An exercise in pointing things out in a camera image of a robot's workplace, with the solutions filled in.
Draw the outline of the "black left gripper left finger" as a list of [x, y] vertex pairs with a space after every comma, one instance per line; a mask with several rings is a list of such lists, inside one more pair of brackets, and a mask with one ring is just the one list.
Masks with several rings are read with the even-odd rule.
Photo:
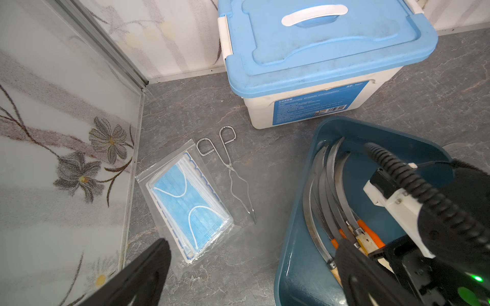
[[167, 240], [158, 239], [82, 305], [158, 305], [172, 254]]

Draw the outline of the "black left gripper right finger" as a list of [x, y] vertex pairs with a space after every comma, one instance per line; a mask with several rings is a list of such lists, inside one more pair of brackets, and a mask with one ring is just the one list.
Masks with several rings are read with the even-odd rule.
[[390, 272], [347, 240], [341, 240], [335, 261], [348, 305], [421, 305]]

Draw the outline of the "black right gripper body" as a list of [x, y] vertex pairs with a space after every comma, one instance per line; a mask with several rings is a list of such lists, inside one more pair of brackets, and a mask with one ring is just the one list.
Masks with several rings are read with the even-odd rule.
[[424, 257], [407, 235], [371, 252], [369, 258], [424, 305], [489, 305], [489, 289], [484, 287], [489, 279]]

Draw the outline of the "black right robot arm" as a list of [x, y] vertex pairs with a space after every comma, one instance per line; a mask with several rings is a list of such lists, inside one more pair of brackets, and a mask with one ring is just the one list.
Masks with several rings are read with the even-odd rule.
[[385, 260], [386, 289], [405, 305], [489, 304], [489, 174], [458, 159], [444, 161], [453, 179], [434, 187], [382, 146], [368, 143], [378, 164], [364, 187], [405, 232], [370, 254]]

